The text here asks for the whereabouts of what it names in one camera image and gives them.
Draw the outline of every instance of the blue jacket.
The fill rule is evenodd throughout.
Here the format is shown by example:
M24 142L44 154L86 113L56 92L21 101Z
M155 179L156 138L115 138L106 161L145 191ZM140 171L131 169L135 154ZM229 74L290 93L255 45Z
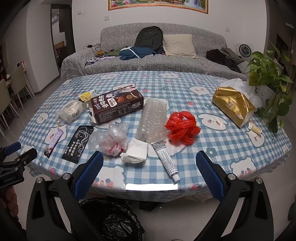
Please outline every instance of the blue jacket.
M155 52L152 49L145 48L145 47L128 47L123 48L119 52L119 58L121 60L129 60L132 58L143 58L147 55L154 55Z

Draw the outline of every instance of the tile floor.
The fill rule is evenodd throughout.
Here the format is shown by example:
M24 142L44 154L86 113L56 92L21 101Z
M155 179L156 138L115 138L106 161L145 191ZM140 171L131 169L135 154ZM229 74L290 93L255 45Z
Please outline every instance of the tile floor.
M24 127L33 116L41 104L61 85L58 79L52 83L41 94L24 103L24 108L19 109L21 118L14 118L10 124L11 132L5 131L6 137L0 136L0 145L5 146L18 140ZM292 145L296 145L296 130L288 118L285 118L285 131L288 134ZM273 173L262 174L273 211L274 219L274 236L277 237L288 225L287 215L290 205L295 201L296 195L296 150L292 149L289 160L285 165L278 167ZM8 160L13 160L16 156L12 155ZM26 216L28 203L36 178L29 175L28 170L24 172L25 181L15 186L18 196L19 219L23 226L26 227ZM63 220L66 227L70 228L69 220L57 199ZM145 229L144 241L170 241L172 239L182 239L191 241L199 234L210 217L214 213L219 202L215 199L208 199L204 203L195 202L187 199L179 199L172 202L164 203L152 212L145 212L138 209L137 204L131 205L132 209L138 216L141 225ZM229 233L235 223L240 211L242 200L239 200L234 215L225 230L224 234Z

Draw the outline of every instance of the bubble wrap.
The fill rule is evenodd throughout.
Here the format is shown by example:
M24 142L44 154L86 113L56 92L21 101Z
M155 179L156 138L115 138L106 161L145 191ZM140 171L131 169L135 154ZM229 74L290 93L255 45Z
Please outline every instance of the bubble wrap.
M146 100L136 132L136 139L144 142L157 142L165 139L167 104L161 100Z

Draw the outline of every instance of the trash can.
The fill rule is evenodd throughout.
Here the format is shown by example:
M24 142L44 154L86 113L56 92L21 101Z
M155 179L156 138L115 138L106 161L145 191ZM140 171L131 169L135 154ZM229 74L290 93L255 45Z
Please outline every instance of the trash can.
M124 201L91 198L80 206L106 241L143 241L145 230Z

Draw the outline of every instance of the framed painting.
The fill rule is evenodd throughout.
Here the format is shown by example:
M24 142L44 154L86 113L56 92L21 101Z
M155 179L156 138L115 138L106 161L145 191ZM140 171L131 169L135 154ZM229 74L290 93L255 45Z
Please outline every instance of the framed painting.
M203 13L208 13L209 0L108 0L108 10L125 7L165 6L185 8Z

